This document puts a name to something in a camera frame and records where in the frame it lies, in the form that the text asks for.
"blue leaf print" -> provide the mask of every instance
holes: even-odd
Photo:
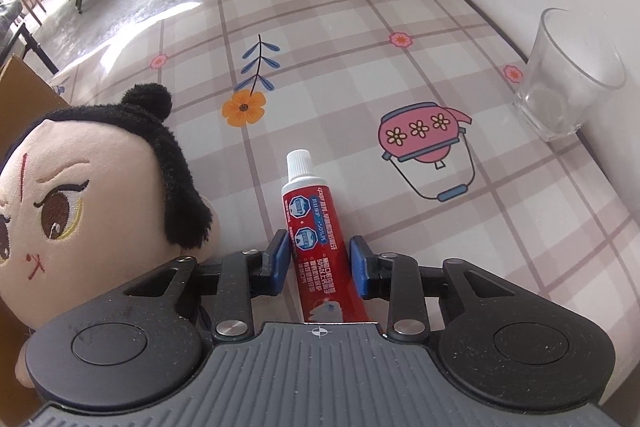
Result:
[[[269,44],[268,42],[263,42],[262,44],[267,46],[268,49],[270,49],[272,52],[279,52],[280,51],[280,48],[277,47],[275,44]]]
[[[242,82],[240,82],[240,84],[238,84],[236,87],[234,87],[234,91],[239,91],[241,90],[244,86],[246,86],[247,84],[249,84],[249,82],[251,82],[254,79],[254,77],[249,77],[246,80],[243,80]]]
[[[258,47],[258,44],[260,44],[260,42],[256,42],[254,46],[242,56],[242,58],[249,58],[251,54],[255,51],[255,49]]]
[[[270,65],[272,68],[276,70],[280,67],[279,63],[277,63],[272,58],[263,57],[262,60],[264,60],[268,65]]]
[[[273,91],[275,89],[275,87],[273,87],[273,84],[271,84],[266,78],[264,78],[261,74],[258,75],[258,78],[260,78],[260,81],[262,83],[262,85],[265,87],[265,89],[269,90],[269,91]]]
[[[253,68],[254,64],[258,61],[257,58],[254,58],[254,60],[252,60],[251,62],[249,62],[244,68],[242,68],[242,70],[240,70],[240,74],[245,74],[247,71],[249,71],[251,68]]]

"black yarn hair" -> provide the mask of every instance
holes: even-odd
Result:
[[[31,123],[7,151],[0,172],[15,149],[44,120],[106,123],[143,138],[154,151],[164,184],[164,233],[172,245],[201,247],[212,215],[193,186],[193,178],[174,134],[162,123],[171,113],[171,94],[160,84],[136,84],[120,103],[57,109]]]

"table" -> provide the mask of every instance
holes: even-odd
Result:
[[[223,252],[284,227],[286,154],[309,149],[345,237],[426,266],[467,259],[598,323],[617,355],[607,397],[640,359],[640,230],[576,137],[545,144],[519,118],[523,66],[463,0],[196,0],[52,83],[74,104],[168,87]],[[256,299],[258,324],[297,319],[295,291]]]
[[[46,13],[47,10],[45,9],[45,7],[42,5],[42,3],[40,2],[40,0],[20,0],[22,2],[22,5],[27,9],[27,11],[31,14],[31,16],[33,17],[33,19],[40,25],[42,26],[42,22],[40,21],[40,19],[36,16],[35,12],[34,12],[34,8],[36,7],[36,4],[38,6],[40,6],[40,9]]]

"circular black disc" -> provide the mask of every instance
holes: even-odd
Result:
[[[133,409],[170,394],[200,363],[200,335],[173,312],[134,309],[126,323],[94,322],[77,333],[70,326],[91,324],[95,316],[71,316],[82,308],[54,319],[29,341],[27,367],[46,400],[84,411]]]
[[[438,352],[454,381],[507,409],[554,411],[597,399],[615,362],[591,321],[552,303],[486,299],[442,332]]]
[[[569,341],[560,331],[531,322],[503,327],[495,333],[494,344],[508,359],[529,365],[555,362],[569,349]]]
[[[145,350],[143,330],[123,323],[96,324],[76,335],[71,345],[76,357],[94,365],[118,365]]]

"plush doll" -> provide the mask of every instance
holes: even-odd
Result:
[[[0,297],[28,327],[179,255],[203,261],[219,229],[171,131],[159,84],[120,103],[34,122],[0,172]],[[16,377],[33,385],[24,364]]]

